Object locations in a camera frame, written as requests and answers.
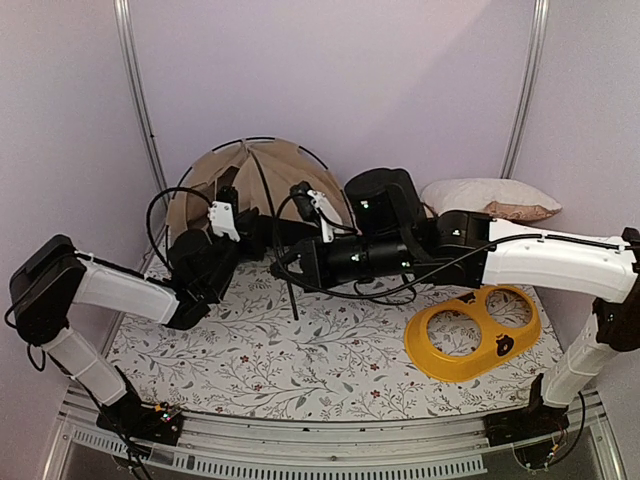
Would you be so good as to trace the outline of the beige fabric pet tent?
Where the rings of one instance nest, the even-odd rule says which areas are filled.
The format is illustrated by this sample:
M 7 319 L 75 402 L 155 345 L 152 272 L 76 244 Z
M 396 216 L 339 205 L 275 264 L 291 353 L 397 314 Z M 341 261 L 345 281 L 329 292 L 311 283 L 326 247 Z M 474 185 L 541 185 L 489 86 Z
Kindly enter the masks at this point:
M 274 137 L 249 137 L 220 145 L 204 154 L 185 172 L 179 186 L 206 196 L 209 202 L 227 202 L 234 210 L 234 223 L 240 237 L 242 255 L 262 259 L 272 246 L 272 211 L 264 182 L 255 159 L 262 168 L 268 187 L 273 213 L 290 194 L 291 187 L 307 182 L 310 188 L 323 193 L 331 205 L 327 217 L 335 210 L 333 222 L 353 226 L 342 184 L 328 167 L 312 152 L 296 143 Z M 197 195 L 187 192 L 170 194 L 166 217 L 169 248 L 188 230 L 207 232 L 209 207 Z M 280 214 L 278 228 L 285 245 L 320 235 L 318 224 L 304 222 L 293 200 Z

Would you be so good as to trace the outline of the white and brown pillow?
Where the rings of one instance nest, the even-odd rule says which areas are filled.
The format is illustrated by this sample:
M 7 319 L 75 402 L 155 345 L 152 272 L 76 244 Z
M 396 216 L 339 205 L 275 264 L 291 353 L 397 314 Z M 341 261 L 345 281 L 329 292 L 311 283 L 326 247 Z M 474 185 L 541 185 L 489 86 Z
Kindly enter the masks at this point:
M 527 223 L 551 218 L 562 210 L 551 196 L 511 179 L 440 180 L 427 185 L 421 197 L 436 215 L 464 210 Z

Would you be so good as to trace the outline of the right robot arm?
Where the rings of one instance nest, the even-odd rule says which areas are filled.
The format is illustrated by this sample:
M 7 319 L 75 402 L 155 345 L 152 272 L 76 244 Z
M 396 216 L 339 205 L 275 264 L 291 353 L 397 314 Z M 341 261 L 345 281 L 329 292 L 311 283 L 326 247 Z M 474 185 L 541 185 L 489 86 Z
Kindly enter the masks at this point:
M 537 436 L 556 409 L 569 405 L 608 360 L 639 346 L 639 233 L 628 228 L 608 238 L 540 230 L 454 210 L 428 217 L 409 173 L 376 168 L 349 180 L 346 197 L 355 232 L 334 234 L 307 183 L 290 190 L 300 216 L 320 224 L 318 237 L 278 254 L 273 276 L 315 292 L 350 282 L 409 273 L 417 283 L 476 288 L 526 284 L 590 294 L 592 312 L 581 335 L 557 365 L 531 388 L 517 427 Z

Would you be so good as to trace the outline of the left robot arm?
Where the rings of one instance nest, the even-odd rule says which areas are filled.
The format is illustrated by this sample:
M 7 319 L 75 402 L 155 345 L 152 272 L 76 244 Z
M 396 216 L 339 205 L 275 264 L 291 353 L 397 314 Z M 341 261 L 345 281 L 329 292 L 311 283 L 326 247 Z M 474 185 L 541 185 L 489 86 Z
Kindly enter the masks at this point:
M 39 347 L 96 400 L 128 434 L 148 426 L 148 412 L 126 379 L 69 324 L 74 304 L 137 315 L 175 330 L 196 326 L 224 298 L 241 259 L 264 256 L 257 208 L 239 214 L 215 203 L 206 229 L 182 232 L 168 251 L 172 272 L 158 280 L 77 250 L 56 235 L 10 278 L 14 327 Z

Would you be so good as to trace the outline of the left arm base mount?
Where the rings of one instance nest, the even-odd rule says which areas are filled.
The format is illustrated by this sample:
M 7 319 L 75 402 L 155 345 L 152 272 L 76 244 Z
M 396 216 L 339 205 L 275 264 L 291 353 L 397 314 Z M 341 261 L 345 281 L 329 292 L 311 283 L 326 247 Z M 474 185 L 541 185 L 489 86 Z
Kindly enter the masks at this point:
M 144 403 L 124 373 L 116 368 L 124 380 L 125 395 L 111 406 L 100 406 L 96 426 L 130 439 L 141 439 L 176 446 L 184 418 L 177 404 Z

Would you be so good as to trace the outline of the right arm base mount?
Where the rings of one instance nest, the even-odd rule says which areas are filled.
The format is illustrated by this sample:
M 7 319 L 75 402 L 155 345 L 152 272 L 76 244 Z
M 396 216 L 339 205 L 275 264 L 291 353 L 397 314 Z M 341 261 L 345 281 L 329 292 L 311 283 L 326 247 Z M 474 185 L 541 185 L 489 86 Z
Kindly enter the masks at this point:
M 552 433 L 563 434 L 569 426 L 568 407 L 547 406 L 542 398 L 543 375 L 531 384 L 525 407 L 486 415 L 483 425 L 491 446 L 534 439 Z M 517 462 L 530 470 L 547 468 L 555 459 L 559 444 L 553 440 L 520 447 L 515 450 Z

